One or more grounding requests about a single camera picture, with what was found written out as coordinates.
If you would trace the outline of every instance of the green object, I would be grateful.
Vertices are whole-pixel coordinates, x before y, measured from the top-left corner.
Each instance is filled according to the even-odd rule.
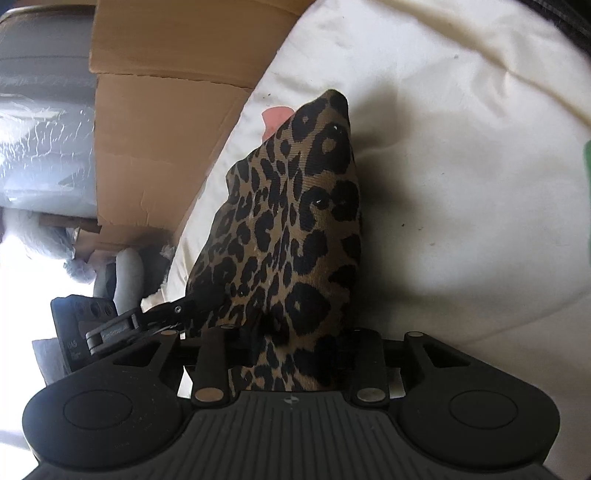
[[[591,140],[585,145],[583,155],[585,157],[585,165],[587,166],[587,175],[589,176],[589,180],[591,180]]]

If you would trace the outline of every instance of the plastic wrap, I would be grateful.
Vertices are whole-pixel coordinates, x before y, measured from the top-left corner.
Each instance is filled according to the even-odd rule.
[[[0,206],[96,217],[92,16],[0,23]]]

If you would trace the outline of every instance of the white bedding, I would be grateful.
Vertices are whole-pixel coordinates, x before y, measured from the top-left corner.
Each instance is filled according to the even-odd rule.
[[[364,217],[356,321],[422,330],[533,383],[561,413],[547,466],[591,473],[591,65],[511,0],[324,0],[285,41],[213,166],[168,281],[184,295],[261,143],[262,113],[349,100]]]

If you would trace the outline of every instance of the circular rubber pad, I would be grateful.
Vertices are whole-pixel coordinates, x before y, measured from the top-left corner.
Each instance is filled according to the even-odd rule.
[[[509,397],[486,390],[460,393],[449,402],[452,416],[476,429],[499,429],[517,416],[517,406]]]

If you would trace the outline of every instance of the gray fabric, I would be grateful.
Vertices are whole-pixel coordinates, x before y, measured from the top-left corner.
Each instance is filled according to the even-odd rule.
[[[133,248],[119,252],[115,262],[117,285],[113,301],[121,315],[139,307],[144,292],[144,265]]]
[[[67,375],[66,364],[57,338],[33,340],[33,351],[45,385],[51,385]]]

